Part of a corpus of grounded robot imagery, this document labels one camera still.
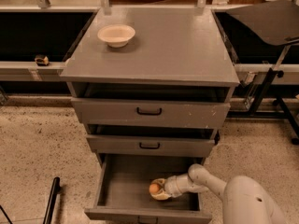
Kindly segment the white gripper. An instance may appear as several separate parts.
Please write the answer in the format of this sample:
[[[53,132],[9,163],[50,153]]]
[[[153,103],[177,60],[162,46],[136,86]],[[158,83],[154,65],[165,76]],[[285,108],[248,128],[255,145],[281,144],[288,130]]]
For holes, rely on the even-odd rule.
[[[157,178],[151,183],[154,187],[164,187],[164,192],[151,193],[151,197],[157,201],[165,201],[171,198],[177,198],[179,196],[179,189],[177,185],[177,178],[171,176],[167,179]]]

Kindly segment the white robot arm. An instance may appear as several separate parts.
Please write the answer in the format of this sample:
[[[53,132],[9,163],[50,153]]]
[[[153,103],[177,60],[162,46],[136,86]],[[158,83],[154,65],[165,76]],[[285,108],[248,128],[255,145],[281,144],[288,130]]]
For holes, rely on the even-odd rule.
[[[149,185],[151,197],[158,201],[206,189],[222,202],[223,224],[287,224],[282,210],[266,190],[244,175],[224,182],[196,163],[187,174],[154,179]]]

